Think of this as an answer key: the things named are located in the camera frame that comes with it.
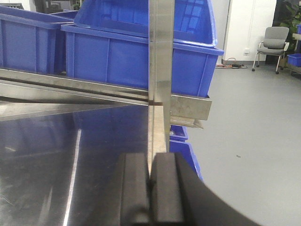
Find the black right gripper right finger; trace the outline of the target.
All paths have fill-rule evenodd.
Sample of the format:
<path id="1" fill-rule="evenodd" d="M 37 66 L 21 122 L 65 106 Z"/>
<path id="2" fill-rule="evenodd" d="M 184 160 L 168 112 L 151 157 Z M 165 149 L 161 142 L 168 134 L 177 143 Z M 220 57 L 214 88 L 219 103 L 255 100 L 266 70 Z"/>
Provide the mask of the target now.
<path id="1" fill-rule="evenodd" d="M 214 194 L 179 153 L 156 154 L 151 171 L 156 226 L 255 226 Z"/>

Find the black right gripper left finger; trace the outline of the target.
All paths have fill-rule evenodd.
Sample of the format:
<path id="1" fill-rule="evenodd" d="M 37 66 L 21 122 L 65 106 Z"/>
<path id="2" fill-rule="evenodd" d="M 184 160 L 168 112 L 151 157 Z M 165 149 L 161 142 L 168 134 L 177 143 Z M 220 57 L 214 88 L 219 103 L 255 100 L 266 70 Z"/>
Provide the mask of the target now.
<path id="1" fill-rule="evenodd" d="M 143 153 L 124 153 L 121 156 L 121 194 L 116 226 L 148 226 L 149 191 L 148 164 Z"/>

